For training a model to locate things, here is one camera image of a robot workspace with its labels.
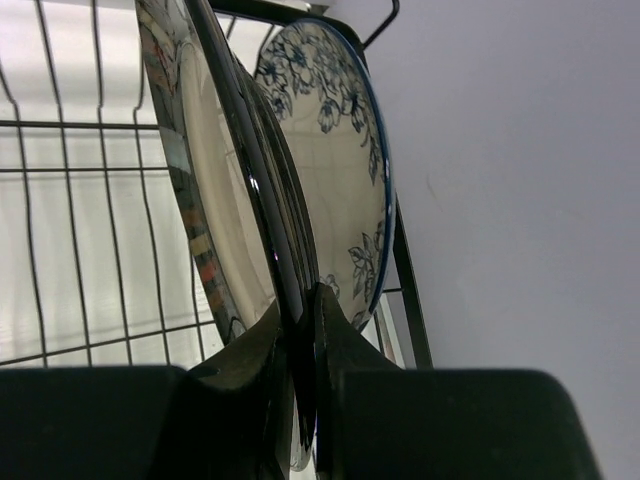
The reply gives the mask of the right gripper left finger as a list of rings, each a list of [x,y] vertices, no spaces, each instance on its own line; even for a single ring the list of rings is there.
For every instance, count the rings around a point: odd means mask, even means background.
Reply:
[[[190,369],[159,438],[162,479],[286,479],[293,385],[277,305]]]

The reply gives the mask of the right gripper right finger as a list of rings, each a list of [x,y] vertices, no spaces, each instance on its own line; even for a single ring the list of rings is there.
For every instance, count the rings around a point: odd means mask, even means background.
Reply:
[[[317,470],[322,479],[360,479],[375,465],[376,428],[391,411],[382,382],[400,369],[346,320],[325,284],[317,286],[312,318]]]

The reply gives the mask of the black rimmed plate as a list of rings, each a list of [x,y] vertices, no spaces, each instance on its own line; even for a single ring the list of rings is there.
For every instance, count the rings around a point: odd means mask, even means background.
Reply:
[[[206,1],[139,1],[142,60],[189,250],[224,349],[277,305],[293,385],[289,475],[316,414],[310,221],[282,130]]]

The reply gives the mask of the blue floral plate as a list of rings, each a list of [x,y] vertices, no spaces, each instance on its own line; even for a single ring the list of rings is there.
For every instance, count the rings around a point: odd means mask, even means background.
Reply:
[[[320,279],[363,330],[385,286],[396,221],[389,142],[369,72],[335,27],[302,19],[261,51],[254,78],[295,162]]]

